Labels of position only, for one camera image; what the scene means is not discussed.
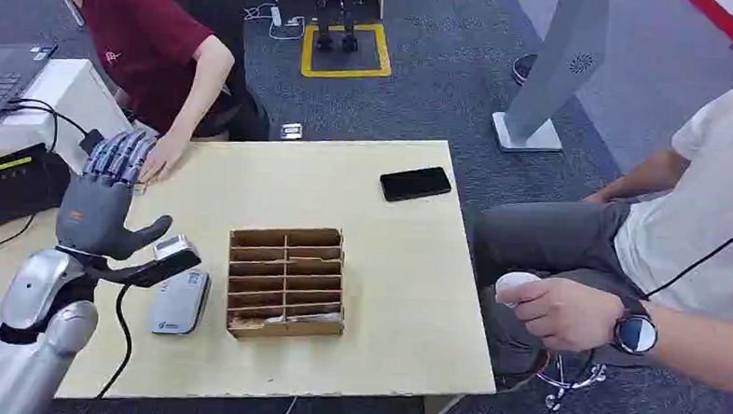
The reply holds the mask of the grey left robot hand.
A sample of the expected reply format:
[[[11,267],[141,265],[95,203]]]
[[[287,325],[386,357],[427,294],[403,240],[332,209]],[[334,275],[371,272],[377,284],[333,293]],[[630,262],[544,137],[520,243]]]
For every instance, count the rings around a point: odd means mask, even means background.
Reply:
[[[132,193],[156,143],[155,137],[136,129],[90,149],[82,173],[71,180],[58,211],[55,234],[61,247],[121,261],[169,231],[173,220],[168,215],[145,228],[125,226]]]

